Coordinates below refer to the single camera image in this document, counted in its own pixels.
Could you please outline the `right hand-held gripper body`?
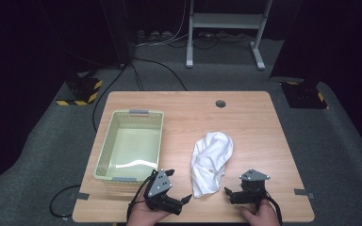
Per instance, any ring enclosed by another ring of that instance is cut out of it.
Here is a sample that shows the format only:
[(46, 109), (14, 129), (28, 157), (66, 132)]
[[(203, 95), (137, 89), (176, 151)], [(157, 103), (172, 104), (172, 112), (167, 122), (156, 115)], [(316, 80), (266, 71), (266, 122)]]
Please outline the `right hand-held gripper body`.
[(242, 190), (236, 192), (238, 204), (254, 203), (259, 204), (268, 196), (265, 182), (271, 177), (255, 169), (248, 169), (239, 176)]

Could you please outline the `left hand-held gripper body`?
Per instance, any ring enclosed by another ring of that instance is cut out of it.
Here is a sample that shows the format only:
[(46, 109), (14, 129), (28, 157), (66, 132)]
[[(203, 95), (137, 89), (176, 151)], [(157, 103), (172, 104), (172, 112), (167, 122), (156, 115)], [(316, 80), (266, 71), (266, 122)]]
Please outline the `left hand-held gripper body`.
[(164, 169), (154, 169), (148, 179), (143, 196), (151, 210), (162, 210), (170, 214), (179, 215), (183, 205), (179, 204), (179, 200), (167, 195), (167, 192), (173, 187), (169, 177)]

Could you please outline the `white cloth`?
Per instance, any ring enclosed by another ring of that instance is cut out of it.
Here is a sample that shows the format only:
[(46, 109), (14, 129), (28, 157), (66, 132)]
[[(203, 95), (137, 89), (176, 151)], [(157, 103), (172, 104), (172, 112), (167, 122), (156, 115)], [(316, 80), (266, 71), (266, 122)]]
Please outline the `white cloth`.
[(190, 160), (192, 192), (194, 198), (213, 194), (220, 190), (225, 165), (234, 151), (230, 136), (222, 132), (210, 132), (195, 142)]

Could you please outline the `light green plastic basket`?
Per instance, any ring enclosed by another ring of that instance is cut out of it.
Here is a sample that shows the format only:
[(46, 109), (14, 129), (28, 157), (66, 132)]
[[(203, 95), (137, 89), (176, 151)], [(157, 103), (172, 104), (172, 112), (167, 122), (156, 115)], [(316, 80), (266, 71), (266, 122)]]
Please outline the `light green plastic basket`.
[(115, 110), (94, 171), (107, 183), (137, 184), (158, 169), (164, 113)]

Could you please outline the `person's left hand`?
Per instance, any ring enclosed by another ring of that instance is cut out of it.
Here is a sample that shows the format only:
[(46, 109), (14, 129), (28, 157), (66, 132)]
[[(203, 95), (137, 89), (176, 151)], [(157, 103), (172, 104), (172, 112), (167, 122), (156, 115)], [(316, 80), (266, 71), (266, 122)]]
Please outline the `person's left hand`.
[(155, 226), (159, 221), (166, 218), (169, 213), (158, 210), (151, 210), (145, 202), (143, 189), (135, 200), (131, 208), (130, 216), (126, 222), (126, 226)]

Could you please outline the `person's right hand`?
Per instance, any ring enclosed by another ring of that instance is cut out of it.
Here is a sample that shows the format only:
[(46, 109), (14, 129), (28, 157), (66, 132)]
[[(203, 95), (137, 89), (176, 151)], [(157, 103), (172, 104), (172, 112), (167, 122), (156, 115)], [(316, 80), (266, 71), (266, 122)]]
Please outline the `person's right hand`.
[(275, 210), (267, 200), (261, 201), (255, 214), (244, 206), (239, 206), (238, 210), (246, 218), (250, 226), (281, 226)]

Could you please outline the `grey tape strip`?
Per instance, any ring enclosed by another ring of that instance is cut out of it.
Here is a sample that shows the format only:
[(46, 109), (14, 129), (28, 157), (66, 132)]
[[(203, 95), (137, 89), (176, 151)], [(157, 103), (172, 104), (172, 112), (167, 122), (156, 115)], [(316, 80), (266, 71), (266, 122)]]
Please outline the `grey tape strip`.
[(294, 188), (294, 194), (297, 196), (306, 196), (309, 200), (316, 199), (315, 194), (313, 192), (308, 192), (305, 189)]
[(87, 201), (89, 199), (90, 194), (87, 193), (82, 193), (82, 192), (77, 192), (77, 193), (70, 193), (69, 195), (69, 199), (71, 200), (84, 200)]

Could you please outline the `yellow black striped base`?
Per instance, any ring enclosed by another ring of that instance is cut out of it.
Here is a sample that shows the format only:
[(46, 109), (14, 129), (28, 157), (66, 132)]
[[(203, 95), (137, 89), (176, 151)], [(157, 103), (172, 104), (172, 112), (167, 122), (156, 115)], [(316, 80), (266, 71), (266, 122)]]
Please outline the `yellow black striped base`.
[(68, 79), (60, 88), (56, 103), (58, 105), (89, 105), (94, 102), (102, 81), (98, 78), (75, 77)]
[(327, 103), (316, 87), (298, 82), (281, 82), (281, 89), (290, 108), (325, 109)]

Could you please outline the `power strip with plugs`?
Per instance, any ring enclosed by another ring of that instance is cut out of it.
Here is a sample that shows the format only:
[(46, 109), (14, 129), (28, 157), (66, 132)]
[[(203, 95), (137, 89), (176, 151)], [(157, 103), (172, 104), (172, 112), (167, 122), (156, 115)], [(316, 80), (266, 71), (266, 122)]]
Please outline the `power strip with plugs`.
[(170, 31), (152, 31), (151, 33), (147, 33), (144, 30), (139, 30), (137, 32), (137, 40), (138, 42), (151, 42), (151, 41), (166, 41), (171, 40), (173, 38), (173, 33)]

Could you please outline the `black stand pole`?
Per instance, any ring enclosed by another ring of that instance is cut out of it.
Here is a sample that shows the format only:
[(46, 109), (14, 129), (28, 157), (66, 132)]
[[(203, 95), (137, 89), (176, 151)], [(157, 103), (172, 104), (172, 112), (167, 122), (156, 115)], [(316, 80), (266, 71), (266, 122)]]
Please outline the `black stand pole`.
[(123, 68), (131, 61), (132, 41), (127, 25), (124, 0), (100, 0), (115, 50), (115, 62)]

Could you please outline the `white metal stand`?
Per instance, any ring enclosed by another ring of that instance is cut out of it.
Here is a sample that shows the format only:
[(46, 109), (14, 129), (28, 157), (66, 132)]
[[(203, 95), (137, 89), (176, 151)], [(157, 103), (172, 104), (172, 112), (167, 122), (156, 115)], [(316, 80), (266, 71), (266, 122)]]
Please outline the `white metal stand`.
[(186, 67), (193, 67), (193, 29), (194, 28), (223, 28), (251, 29), (256, 31), (255, 40), (250, 47), (255, 58), (256, 67), (260, 71), (266, 69), (259, 51), (259, 44), (270, 14), (273, 0), (267, 0), (261, 14), (226, 14), (226, 13), (197, 13), (194, 11), (194, 0), (189, 4), (189, 33), (186, 55)]

